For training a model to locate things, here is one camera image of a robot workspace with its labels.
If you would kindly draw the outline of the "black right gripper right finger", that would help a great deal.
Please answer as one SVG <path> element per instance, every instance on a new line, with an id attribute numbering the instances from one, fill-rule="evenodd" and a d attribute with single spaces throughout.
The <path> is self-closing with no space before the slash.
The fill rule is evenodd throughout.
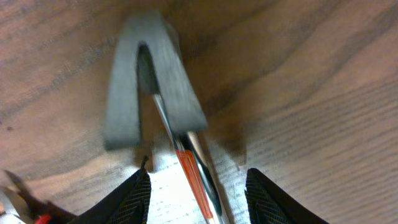
<path id="1" fill-rule="evenodd" d="M 256 168 L 247 171 L 245 196 L 251 224 L 327 224 Z"/>

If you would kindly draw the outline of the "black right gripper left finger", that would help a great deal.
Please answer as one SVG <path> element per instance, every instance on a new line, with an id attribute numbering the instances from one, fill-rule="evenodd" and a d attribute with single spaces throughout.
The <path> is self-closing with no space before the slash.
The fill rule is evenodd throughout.
<path id="1" fill-rule="evenodd" d="M 152 192 L 150 177 L 145 168 L 148 160 L 144 156 L 139 170 L 71 223 L 146 223 Z"/>

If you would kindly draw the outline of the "red handled pliers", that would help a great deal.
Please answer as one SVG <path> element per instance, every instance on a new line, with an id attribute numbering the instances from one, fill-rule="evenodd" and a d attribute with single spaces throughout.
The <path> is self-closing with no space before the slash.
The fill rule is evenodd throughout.
<path id="1" fill-rule="evenodd" d="M 27 204 L 35 224 L 67 224 L 77 217 L 49 200 L 41 201 L 34 197 L 24 181 L 11 171 L 4 170 L 4 173 L 16 186 L 17 194 Z"/>

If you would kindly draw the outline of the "small hammer black handle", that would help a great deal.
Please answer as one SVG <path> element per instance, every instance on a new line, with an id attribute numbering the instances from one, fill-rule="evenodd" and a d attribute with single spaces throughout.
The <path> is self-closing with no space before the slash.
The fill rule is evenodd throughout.
<path id="1" fill-rule="evenodd" d="M 228 223 L 198 136 L 208 123 L 183 65 L 177 32 L 159 11 L 129 17 L 119 35 L 108 87 L 107 149 L 141 142 L 141 93 L 154 99 L 205 221 Z"/>

